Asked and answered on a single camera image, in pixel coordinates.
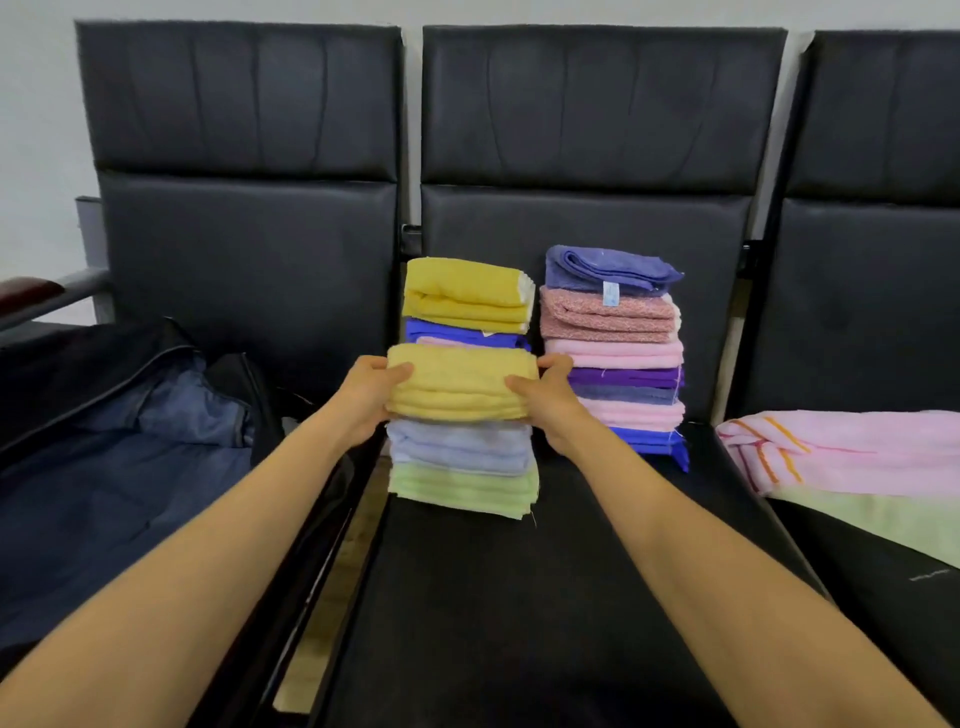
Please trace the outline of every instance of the forearm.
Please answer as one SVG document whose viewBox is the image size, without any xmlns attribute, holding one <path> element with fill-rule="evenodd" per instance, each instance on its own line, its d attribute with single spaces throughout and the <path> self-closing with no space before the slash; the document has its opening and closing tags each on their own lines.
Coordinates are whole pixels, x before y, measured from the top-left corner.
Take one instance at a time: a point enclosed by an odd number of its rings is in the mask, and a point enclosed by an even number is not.
<svg viewBox="0 0 960 728">
<path fill-rule="evenodd" d="M 605 427 L 571 458 L 741 726 L 945 725 L 867 638 Z"/>
<path fill-rule="evenodd" d="M 344 450 L 335 411 L 66 619 L 0 684 L 4 725 L 182 726 Z"/>
</svg>

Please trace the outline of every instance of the black leather chair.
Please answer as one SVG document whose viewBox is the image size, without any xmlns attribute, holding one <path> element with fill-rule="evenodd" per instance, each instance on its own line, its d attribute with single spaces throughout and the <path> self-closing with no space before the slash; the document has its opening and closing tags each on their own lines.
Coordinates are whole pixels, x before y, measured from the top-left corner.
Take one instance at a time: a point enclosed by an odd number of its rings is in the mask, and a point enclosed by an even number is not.
<svg viewBox="0 0 960 728">
<path fill-rule="evenodd" d="M 78 36 L 118 319 L 171 316 L 323 403 L 396 338 L 399 30 L 84 22 Z M 324 490 L 193 724 L 276 717 L 382 440 Z"/>
<path fill-rule="evenodd" d="M 817 34 L 793 108 L 729 414 L 960 410 L 960 34 Z M 772 502 L 838 606 L 960 724 L 960 571 Z"/>
<path fill-rule="evenodd" d="M 706 424 L 783 41 L 426 28 L 423 248 L 538 282 L 558 243 L 685 271 L 692 468 L 655 466 L 815 585 Z M 389 501 L 312 723 L 734 725 L 586 482 L 539 450 L 534 518 Z"/>
</svg>

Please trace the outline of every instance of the towel tag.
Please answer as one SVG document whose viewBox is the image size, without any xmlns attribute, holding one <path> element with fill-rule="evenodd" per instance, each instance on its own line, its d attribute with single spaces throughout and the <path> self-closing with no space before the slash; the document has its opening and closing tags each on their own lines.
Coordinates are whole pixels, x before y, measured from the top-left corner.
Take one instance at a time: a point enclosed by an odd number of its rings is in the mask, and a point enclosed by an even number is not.
<svg viewBox="0 0 960 728">
<path fill-rule="evenodd" d="M 603 281 L 603 305 L 620 305 L 620 284 Z"/>
</svg>

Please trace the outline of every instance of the chair backrest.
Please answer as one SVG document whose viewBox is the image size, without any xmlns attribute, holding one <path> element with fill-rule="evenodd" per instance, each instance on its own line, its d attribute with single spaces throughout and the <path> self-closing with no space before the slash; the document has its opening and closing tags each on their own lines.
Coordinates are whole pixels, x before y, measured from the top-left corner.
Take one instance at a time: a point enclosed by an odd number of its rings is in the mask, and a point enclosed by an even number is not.
<svg viewBox="0 0 960 728">
<path fill-rule="evenodd" d="M 960 34 L 818 33 L 791 126 L 730 413 L 960 409 Z"/>
<path fill-rule="evenodd" d="M 312 400 L 396 326 L 397 28 L 82 22 L 118 318 Z"/>
<path fill-rule="evenodd" d="M 779 30 L 425 28 L 425 253 L 537 283 L 556 244 L 662 256 L 686 272 L 674 296 L 684 401 L 705 419 L 783 41 Z"/>
</svg>

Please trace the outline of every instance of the light green towel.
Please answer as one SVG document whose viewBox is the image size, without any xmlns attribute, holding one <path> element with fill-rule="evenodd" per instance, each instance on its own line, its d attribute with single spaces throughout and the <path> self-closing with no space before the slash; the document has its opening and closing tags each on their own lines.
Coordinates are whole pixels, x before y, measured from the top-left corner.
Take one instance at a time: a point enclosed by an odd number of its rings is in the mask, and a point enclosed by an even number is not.
<svg viewBox="0 0 960 728">
<path fill-rule="evenodd" d="M 460 473 L 420 463 L 394 463 L 390 493 L 464 511 L 521 519 L 540 494 L 536 462 L 523 475 Z"/>
<path fill-rule="evenodd" d="M 826 513 L 960 569 L 960 498 L 861 496 L 815 488 L 778 488 L 768 497 Z"/>
</svg>

